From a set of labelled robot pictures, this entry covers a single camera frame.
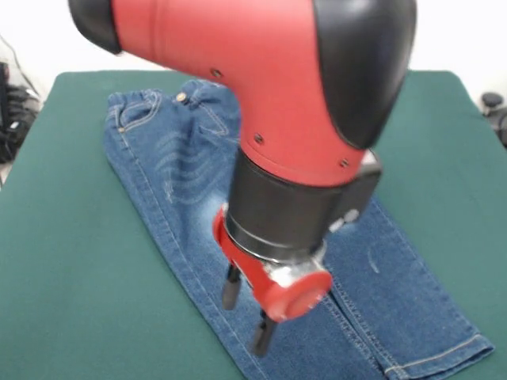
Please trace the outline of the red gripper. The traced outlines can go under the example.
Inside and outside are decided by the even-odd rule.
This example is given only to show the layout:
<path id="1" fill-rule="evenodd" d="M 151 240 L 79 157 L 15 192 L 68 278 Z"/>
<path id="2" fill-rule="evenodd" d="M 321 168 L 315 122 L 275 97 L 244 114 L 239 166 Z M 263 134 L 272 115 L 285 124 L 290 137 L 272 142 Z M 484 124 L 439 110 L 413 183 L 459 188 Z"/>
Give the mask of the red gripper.
<path id="1" fill-rule="evenodd" d="M 223 205 L 212 223 L 214 239 L 229 261 L 227 277 L 222 291 L 222 307 L 233 310 L 241 290 L 241 279 L 246 279 L 252 294 L 261 307 L 261 321 L 255 329 L 250 352 L 264 357 L 277 322 L 295 319 L 308 313 L 327 294 L 332 275 L 324 268 L 323 244 L 308 259 L 296 264 L 277 263 L 255 257 L 240 249 L 229 236 Z"/>

